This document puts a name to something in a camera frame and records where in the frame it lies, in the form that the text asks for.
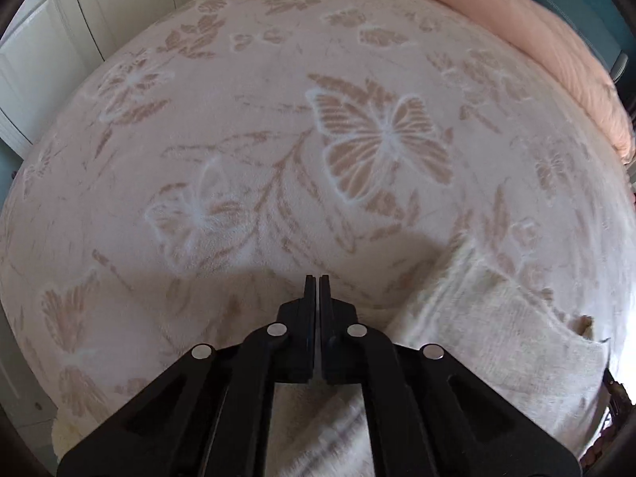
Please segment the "cream fluffy rug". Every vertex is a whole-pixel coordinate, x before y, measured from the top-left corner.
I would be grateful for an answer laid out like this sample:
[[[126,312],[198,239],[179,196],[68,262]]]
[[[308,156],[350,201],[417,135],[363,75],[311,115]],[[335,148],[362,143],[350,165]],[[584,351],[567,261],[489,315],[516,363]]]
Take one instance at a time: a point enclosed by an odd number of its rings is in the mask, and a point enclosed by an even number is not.
[[[76,417],[67,409],[58,408],[50,432],[57,461],[62,462],[64,455],[79,442],[82,442],[92,431],[95,431],[98,425],[99,423],[91,416],[87,418]]]

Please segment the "pink butterfly bed blanket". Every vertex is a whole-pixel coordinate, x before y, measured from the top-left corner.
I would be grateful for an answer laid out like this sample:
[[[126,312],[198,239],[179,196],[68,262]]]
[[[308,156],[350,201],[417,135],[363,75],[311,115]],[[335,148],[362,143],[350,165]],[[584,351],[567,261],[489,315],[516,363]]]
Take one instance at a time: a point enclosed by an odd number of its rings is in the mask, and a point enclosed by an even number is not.
[[[28,154],[1,299],[57,409],[103,423],[309,273],[384,330],[456,236],[618,360],[623,161],[541,65],[436,0],[194,0],[113,55]]]

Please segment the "cream sweater with black hearts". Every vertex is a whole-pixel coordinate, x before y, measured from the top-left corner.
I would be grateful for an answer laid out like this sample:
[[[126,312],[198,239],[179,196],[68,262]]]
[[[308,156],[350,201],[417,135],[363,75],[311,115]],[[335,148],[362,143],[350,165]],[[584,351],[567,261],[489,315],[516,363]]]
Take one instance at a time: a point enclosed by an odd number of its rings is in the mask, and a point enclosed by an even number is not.
[[[456,236],[385,328],[400,345],[441,345],[530,420],[582,456],[601,423],[608,342],[492,268]],[[365,406],[357,386],[282,386],[275,396],[268,476],[370,476]]]

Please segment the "peach pink duvet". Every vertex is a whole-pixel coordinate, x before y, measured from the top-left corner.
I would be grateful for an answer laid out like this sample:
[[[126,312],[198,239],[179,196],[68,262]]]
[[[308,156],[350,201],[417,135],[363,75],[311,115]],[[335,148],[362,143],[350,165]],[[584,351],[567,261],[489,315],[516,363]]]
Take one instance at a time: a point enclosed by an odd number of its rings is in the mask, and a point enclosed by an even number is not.
[[[623,163],[635,155],[633,125],[616,85],[566,21],[533,0],[436,0],[537,62],[586,111]]]

